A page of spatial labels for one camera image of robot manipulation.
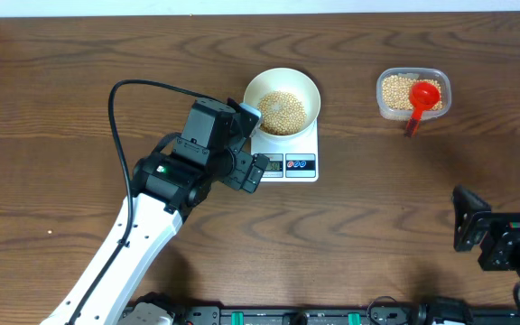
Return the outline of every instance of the wooden table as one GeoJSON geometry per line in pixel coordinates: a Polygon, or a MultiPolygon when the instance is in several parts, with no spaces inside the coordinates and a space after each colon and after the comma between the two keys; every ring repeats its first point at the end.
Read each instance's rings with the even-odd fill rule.
{"type": "MultiPolygon", "coordinates": [[[[423,295],[513,305],[514,273],[452,248],[452,188],[520,210],[520,14],[0,19],[0,323],[36,323],[103,242],[125,188],[107,121],[120,79],[241,100],[273,67],[322,94],[320,179],[216,184],[156,258],[150,291],[226,305],[366,305],[423,295]],[[430,67],[453,104],[413,140],[378,113],[376,79],[430,67]]],[[[122,88],[127,160],[180,131],[192,99],[122,88]]]]}

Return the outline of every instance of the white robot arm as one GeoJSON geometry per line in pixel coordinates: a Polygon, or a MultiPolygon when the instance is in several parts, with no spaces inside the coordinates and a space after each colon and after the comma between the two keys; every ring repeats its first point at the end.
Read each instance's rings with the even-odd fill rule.
{"type": "MultiPolygon", "coordinates": [[[[182,222],[178,211],[170,214],[164,208],[165,203],[148,195],[139,194],[134,198],[135,224],[128,238],[129,245],[117,255],[89,296],[77,319],[78,324],[115,324],[118,321],[145,271],[180,230],[182,222]]],[[[42,325],[64,325],[70,320],[78,302],[116,249],[124,233],[126,220],[127,199],[124,199],[106,241],[68,296],[42,325]]]]}
{"type": "MultiPolygon", "coordinates": [[[[178,233],[191,210],[207,198],[211,184],[221,181],[234,190],[253,193],[269,162],[262,154],[250,155],[241,150],[260,126],[260,112],[231,99],[223,104],[186,89],[130,79],[112,88],[108,114],[127,197],[106,241],[70,294],[42,322],[44,325],[117,323],[147,268],[178,233]],[[167,88],[198,98],[183,132],[166,135],[135,165],[133,179],[127,170],[114,119],[114,96],[126,84],[167,88]],[[169,155],[161,153],[167,144],[173,145],[169,155]],[[129,198],[132,198],[131,209],[129,198]]],[[[162,322],[163,325],[169,324],[169,317],[164,320],[167,322],[162,322]]],[[[129,318],[122,320],[122,324],[129,321],[129,318]]]]}

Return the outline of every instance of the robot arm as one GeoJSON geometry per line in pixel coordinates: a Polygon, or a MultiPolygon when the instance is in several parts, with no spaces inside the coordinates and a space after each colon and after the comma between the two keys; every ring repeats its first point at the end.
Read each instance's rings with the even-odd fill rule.
{"type": "MultiPolygon", "coordinates": [[[[135,288],[144,277],[154,258],[181,227],[181,216],[164,211],[165,203],[146,194],[134,198],[135,225],[129,236],[129,245],[123,249],[81,310],[77,323],[114,324],[130,300],[135,288]]],[[[124,233],[127,220],[127,200],[124,200],[116,223],[107,235],[88,268],[43,325],[64,325],[78,302],[96,278],[124,233]]]]}
{"type": "Polygon", "coordinates": [[[128,209],[129,200],[124,200],[106,241],[68,296],[42,322],[45,325],[118,322],[147,268],[191,210],[206,199],[211,184],[221,181],[234,190],[253,193],[269,162],[262,154],[241,151],[262,117],[255,108],[231,99],[225,105],[166,84],[123,80],[112,89],[109,113],[133,210],[128,209]],[[152,85],[198,97],[181,135],[165,136],[136,164],[132,180],[127,177],[113,118],[114,95],[125,84],[152,85]],[[172,153],[161,153],[168,143],[173,145],[172,153]],[[131,227],[130,217],[134,221],[131,227]],[[127,238],[125,243],[121,243],[122,238],[127,238]]]}
{"type": "MultiPolygon", "coordinates": [[[[468,252],[473,246],[480,245],[478,263],[483,271],[515,270],[520,277],[520,212],[492,212],[488,203],[462,186],[454,189],[452,201],[455,207],[455,250],[468,252]]],[[[513,291],[520,310],[519,290],[520,283],[513,291]]]]}

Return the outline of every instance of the digital kitchen scale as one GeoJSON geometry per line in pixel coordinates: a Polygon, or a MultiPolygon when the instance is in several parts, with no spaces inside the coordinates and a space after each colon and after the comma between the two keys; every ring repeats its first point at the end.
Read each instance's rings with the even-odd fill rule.
{"type": "Polygon", "coordinates": [[[252,136],[252,153],[262,153],[270,163],[261,181],[318,180],[318,126],[320,92],[305,74],[288,68],[276,68],[256,76],[246,88],[245,107],[255,110],[259,102],[272,92],[290,93],[302,103],[306,118],[301,131],[293,135],[271,135],[262,128],[252,136]]]}
{"type": "Polygon", "coordinates": [[[318,127],[314,121],[305,134],[287,141],[273,141],[257,132],[252,137],[252,153],[270,158],[261,181],[318,180],[318,127]]]}

